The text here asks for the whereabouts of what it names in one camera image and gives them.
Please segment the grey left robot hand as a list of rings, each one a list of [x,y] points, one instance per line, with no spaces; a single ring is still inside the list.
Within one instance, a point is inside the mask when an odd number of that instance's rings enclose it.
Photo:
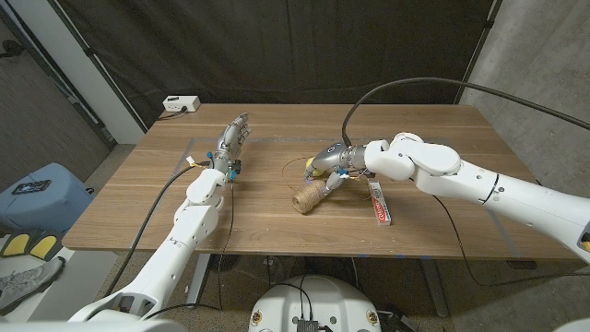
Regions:
[[[248,113],[242,113],[218,136],[210,168],[228,173],[239,159],[242,145],[251,132],[248,126]]]

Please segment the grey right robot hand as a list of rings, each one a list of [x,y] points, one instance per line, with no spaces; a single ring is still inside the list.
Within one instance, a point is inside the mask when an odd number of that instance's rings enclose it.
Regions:
[[[344,143],[335,143],[320,151],[312,159],[306,166],[303,177],[309,179],[314,177],[314,172],[330,171],[322,187],[322,193],[327,196],[344,182],[342,175],[350,171],[352,167],[352,148]]]

